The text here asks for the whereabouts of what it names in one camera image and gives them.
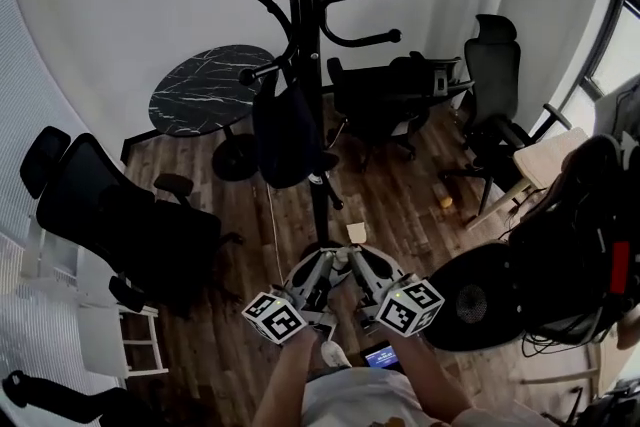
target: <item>blue screen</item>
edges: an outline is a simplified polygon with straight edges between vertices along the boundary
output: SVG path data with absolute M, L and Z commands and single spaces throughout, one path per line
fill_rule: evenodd
M 370 367 L 384 368 L 398 362 L 396 353 L 393 352 L 391 346 L 372 352 L 366 356 L 367 363 Z

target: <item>black and white marker cube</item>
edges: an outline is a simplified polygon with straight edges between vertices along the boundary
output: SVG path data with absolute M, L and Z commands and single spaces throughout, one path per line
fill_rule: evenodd
M 265 338 L 281 344 L 307 325 L 293 305 L 275 295 L 261 292 L 242 315 Z
M 444 297 L 423 279 L 391 290 L 376 320 L 402 336 L 411 336 L 431 324 L 443 304 Z

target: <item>black marble table top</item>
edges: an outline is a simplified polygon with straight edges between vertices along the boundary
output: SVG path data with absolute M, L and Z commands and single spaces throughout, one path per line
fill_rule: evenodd
M 151 95 L 151 123 L 176 137 L 204 135 L 235 123 L 251 112 L 262 81 L 275 79 L 267 75 L 247 87 L 238 82 L 238 73 L 271 61 L 269 52 L 250 45 L 214 48 L 187 59 Z

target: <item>black bag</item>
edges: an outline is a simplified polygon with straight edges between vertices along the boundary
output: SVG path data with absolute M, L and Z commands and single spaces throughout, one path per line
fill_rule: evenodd
M 277 82 L 265 80 L 255 96 L 253 130 L 263 178 L 272 187 L 284 189 L 300 183 L 316 170 L 322 140 L 300 87 L 289 85 L 275 96 Z

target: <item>round table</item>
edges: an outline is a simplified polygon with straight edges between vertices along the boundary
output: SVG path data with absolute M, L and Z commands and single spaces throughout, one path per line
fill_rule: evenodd
M 273 61 L 273 56 L 250 45 L 214 48 L 187 59 L 160 82 L 149 102 L 149 118 L 156 129 L 174 137 L 193 137 L 224 130 L 224 141 L 211 163 L 221 179 L 244 180 L 258 170 L 256 140 L 251 134 L 234 135 L 230 126 L 247 116 L 253 97 L 264 80 L 251 86 L 238 82 L 244 68 Z

